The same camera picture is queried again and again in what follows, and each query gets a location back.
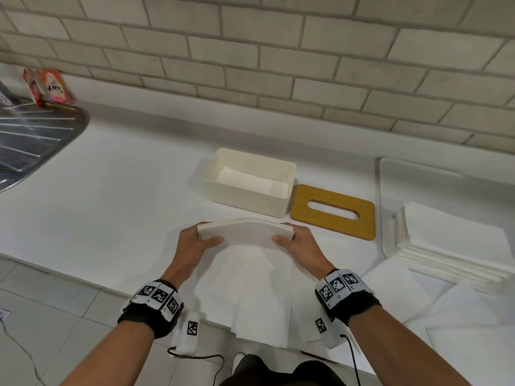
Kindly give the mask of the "unfolded white tissue sheets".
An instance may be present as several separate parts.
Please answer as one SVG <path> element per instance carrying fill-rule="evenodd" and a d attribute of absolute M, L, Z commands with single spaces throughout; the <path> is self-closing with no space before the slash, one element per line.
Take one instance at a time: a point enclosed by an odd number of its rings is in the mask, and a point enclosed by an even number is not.
<path fill-rule="evenodd" d="M 320 340 L 315 283 L 278 248 L 222 245 L 204 253 L 181 292 L 188 310 L 237 338 L 302 348 Z"/>

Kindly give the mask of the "stack of white tissues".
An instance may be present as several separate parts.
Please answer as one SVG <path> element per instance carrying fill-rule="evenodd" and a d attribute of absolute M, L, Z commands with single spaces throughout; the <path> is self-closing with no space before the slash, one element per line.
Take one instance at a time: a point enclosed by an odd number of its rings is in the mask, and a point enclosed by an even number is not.
<path fill-rule="evenodd" d="M 277 249 L 273 236 L 283 236 L 293 239 L 294 230 L 284 225 L 268 220 L 245 218 L 224 222 L 211 222 L 197 225 L 200 239 L 207 240 L 222 237 L 227 246 L 258 246 Z"/>

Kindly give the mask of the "loose white napkin sheet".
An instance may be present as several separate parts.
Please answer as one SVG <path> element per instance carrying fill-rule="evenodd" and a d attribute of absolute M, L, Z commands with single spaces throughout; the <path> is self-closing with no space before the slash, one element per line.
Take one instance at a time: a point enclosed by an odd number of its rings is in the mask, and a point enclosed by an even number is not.
<path fill-rule="evenodd" d="M 433 349 L 472 386 L 515 386 L 515 325 L 501 324 L 465 284 L 439 300 L 426 327 Z"/>
<path fill-rule="evenodd" d="M 398 257 L 383 261 L 369 271 L 363 280 L 383 308 L 401 323 L 421 315 L 433 304 L 431 297 Z"/>

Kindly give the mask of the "white plastic tissue box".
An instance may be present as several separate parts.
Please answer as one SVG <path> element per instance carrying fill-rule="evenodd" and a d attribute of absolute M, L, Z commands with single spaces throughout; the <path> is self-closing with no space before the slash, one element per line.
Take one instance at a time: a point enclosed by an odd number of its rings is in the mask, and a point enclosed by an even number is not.
<path fill-rule="evenodd" d="M 288 212 L 297 165 L 219 148 L 203 174 L 210 201 L 275 218 Z"/>

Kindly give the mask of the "white plastic tray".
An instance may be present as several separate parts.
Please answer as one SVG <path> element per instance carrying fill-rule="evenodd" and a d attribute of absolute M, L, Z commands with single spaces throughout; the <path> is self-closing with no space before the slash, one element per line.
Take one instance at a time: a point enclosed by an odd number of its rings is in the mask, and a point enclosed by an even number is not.
<path fill-rule="evenodd" d="M 515 258 L 515 185 L 386 157 L 378 162 L 377 180 L 385 258 L 392 251 L 390 221 L 409 202 L 502 228 Z"/>

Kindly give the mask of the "right wrist band with markers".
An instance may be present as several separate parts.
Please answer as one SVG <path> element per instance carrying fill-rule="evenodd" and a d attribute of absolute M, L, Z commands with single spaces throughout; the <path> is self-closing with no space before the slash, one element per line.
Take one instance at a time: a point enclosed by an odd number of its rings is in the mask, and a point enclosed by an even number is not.
<path fill-rule="evenodd" d="M 321 314 L 314 319 L 322 343 L 329 350 L 343 344 L 349 337 L 338 320 L 348 327 L 351 317 L 362 314 L 373 306 L 382 306 L 373 290 L 350 269 L 334 269 L 315 285 L 315 298 L 321 306 Z"/>

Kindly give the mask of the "person's black trousers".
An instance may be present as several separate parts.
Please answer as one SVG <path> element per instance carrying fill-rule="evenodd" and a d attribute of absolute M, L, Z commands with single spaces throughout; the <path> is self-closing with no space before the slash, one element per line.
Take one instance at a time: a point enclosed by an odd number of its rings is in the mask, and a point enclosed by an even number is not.
<path fill-rule="evenodd" d="M 238 353 L 232 374 L 219 386 L 346 386 L 325 363 L 309 360 L 291 373 L 271 370 L 258 355 Z"/>

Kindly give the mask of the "stainless steel sink drainboard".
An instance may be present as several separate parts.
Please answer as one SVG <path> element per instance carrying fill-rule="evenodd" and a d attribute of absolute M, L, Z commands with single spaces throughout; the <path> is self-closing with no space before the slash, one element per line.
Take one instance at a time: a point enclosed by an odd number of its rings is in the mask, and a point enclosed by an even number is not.
<path fill-rule="evenodd" d="M 0 193 L 33 175 L 89 122 L 83 109 L 52 102 L 37 105 L 0 80 Z"/>

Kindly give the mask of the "person's right hand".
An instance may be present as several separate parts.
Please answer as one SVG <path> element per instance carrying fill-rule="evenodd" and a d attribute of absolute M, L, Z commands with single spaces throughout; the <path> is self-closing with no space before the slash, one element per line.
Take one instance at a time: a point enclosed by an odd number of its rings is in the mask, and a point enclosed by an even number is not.
<path fill-rule="evenodd" d="M 293 228 L 293 240 L 297 244 L 295 253 L 290 253 L 294 261 L 317 280 L 324 279 L 337 268 L 325 257 L 311 230 L 308 227 L 283 222 Z"/>

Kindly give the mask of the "orange detergent packet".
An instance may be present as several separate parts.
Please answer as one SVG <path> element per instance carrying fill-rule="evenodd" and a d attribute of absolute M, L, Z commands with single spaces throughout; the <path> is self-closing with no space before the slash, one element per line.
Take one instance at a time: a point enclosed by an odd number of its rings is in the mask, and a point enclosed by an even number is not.
<path fill-rule="evenodd" d="M 73 97 L 68 92 L 67 86 L 58 71 L 42 69 L 39 74 L 52 102 L 65 105 L 74 104 Z"/>
<path fill-rule="evenodd" d="M 32 101 L 39 107 L 45 105 L 45 88 L 38 72 L 31 68 L 23 69 L 22 77 L 28 87 Z"/>

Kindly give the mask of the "pile of folded white napkins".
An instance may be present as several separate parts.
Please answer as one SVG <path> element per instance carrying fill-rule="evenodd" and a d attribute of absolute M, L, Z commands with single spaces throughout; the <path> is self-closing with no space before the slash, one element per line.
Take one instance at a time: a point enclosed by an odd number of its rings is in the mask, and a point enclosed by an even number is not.
<path fill-rule="evenodd" d="M 449 283 L 491 294 L 515 277 L 515 257 L 505 230 L 408 202 L 383 220 L 386 258 Z"/>

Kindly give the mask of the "person's left forearm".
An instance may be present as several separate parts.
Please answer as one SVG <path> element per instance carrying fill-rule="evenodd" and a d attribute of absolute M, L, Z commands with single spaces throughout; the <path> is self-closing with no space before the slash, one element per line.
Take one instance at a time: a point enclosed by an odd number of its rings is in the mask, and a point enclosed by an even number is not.
<path fill-rule="evenodd" d="M 146 324 L 122 321 L 59 386 L 134 386 L 155 339 Z"/>

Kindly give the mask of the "wrist band with markers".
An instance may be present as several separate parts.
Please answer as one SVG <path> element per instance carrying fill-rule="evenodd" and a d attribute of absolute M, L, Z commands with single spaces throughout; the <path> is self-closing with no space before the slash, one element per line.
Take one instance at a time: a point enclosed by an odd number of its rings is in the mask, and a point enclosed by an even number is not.
<path fill-rule="evenodd" d="M 315 298 L 321 306 L 321 314 L 314 319 L 322 343 L 329 350 L 343 344 L 349 337 L 338 320 L 348 327 L 351 317 L 362 314 L 373 306 L 382 306 L 373 290 L 350 269 L 334 269 L 315 285 Z"/>
<path fill-rule="evenodd" d="M 143 285 L 120 310 L 122 321 L 147 325 L 154 339 L 170 338 L 172 356 L 193 357 L 198 346 L 201 314 L 187 310 L 174 285 L 153 280 Z"/>

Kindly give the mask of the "person's right forearm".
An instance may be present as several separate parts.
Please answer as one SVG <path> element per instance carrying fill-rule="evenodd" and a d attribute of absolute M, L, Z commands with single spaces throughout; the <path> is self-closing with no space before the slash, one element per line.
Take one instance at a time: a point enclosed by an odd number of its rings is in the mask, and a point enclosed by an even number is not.
<path fill-rule="evenodd" d="M 471 386 L 384 308 L 352 316 L 349 328 L 383 386 Z"/>

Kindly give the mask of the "left wrist band with markers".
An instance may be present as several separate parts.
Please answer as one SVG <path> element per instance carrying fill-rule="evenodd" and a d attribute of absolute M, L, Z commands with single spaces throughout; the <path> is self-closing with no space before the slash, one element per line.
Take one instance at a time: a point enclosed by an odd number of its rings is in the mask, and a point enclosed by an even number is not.
<path fill-rule="evenodd" d="M 193 357 L 198 346 L 201 314 L 187 310 L 174 285 L 153 280 L 143 285 L 120 310 L 122 321 L 147 325 L 154 339 L 170 338 L 172 356 Z"/>

